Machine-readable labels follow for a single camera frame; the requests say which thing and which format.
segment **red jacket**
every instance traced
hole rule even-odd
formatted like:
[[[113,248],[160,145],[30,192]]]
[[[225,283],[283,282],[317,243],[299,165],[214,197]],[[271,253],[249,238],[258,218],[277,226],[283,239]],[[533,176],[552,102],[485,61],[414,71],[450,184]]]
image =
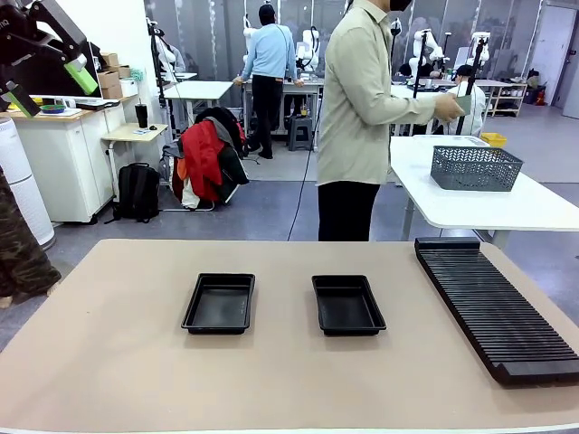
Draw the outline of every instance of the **red jacket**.
[[[223,182],[217,156],[224,144],[215,132],[214,123],[204,120],[193,125],[181,136],[181,141],[193,193],[199,199],[219,201],[212,184],[221,185]]]

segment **white cabinet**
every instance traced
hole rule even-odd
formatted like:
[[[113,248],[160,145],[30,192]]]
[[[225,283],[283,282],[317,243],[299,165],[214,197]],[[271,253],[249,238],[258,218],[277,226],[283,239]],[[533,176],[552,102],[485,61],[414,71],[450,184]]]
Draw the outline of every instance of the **white cabinet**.
[[[121,106],[75,122],[16,121],[52,222],[90,222],[110,201],[112,175],[100,138],[124,122]]]

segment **yellow container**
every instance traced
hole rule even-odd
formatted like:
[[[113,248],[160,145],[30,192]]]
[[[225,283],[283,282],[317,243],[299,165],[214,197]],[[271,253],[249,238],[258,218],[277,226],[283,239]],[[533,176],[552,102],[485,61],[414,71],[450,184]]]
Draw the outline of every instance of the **yellow container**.
[[[482,133],[480,138],[493,147],[505,147],[507,143],[507,138],[499,133]]]

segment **stool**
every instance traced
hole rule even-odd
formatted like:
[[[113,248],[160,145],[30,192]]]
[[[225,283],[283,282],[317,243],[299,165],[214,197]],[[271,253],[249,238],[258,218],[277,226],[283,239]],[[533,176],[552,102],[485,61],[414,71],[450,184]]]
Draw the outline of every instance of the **stool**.
[[[311,117],[291,117],[288,131],[288,149],[293,152],[297,149],[311,150],[313,122]]]

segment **black plastic tray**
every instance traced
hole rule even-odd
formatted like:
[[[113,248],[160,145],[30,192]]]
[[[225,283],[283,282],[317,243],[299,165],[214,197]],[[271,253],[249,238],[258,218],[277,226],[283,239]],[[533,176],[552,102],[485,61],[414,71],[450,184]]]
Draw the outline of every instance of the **black plastic tray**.
[[[250,326],[252,274],[200,274],[182,328],[193,335],[241,335]]]
[[[319,328],[328,336],[371,336],[386,329],[365,276],[314,276]]]

